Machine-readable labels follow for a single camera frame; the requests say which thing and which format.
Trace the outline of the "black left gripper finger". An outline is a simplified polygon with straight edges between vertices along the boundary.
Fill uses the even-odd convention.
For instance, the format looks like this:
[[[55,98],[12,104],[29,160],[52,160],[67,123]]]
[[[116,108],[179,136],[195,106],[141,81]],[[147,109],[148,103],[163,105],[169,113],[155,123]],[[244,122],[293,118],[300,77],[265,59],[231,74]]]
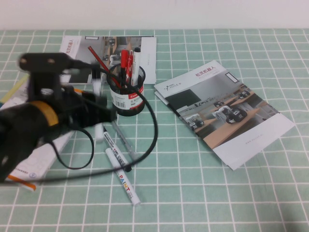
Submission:
[[[117,111],[115,109],[102,108],[97,110],[97,123],[113,122],[117,119]]]
[[[93,104],[94,106],[99,106],[103,108],[107,107],[106,96],[99,96],[92,92],[83,92],[82,97],[88,104]]]

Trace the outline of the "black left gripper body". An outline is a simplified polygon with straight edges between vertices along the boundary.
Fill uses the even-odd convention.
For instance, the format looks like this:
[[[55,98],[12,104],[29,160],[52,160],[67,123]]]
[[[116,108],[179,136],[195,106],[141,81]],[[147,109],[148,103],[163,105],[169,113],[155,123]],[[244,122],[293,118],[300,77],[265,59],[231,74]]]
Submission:
[[[86,128],[97,124],[95,94],[89,91],[75,92],[72,86],[62,87],[60,116],[67,124]]]

